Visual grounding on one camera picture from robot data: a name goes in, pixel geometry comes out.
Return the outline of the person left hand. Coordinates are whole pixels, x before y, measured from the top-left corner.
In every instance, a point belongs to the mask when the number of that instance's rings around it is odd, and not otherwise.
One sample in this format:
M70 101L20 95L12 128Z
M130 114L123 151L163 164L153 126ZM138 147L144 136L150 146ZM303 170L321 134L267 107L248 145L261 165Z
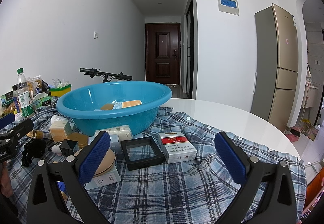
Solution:
M7 198L11 197L13 194L6 161L1 163L1 193Z

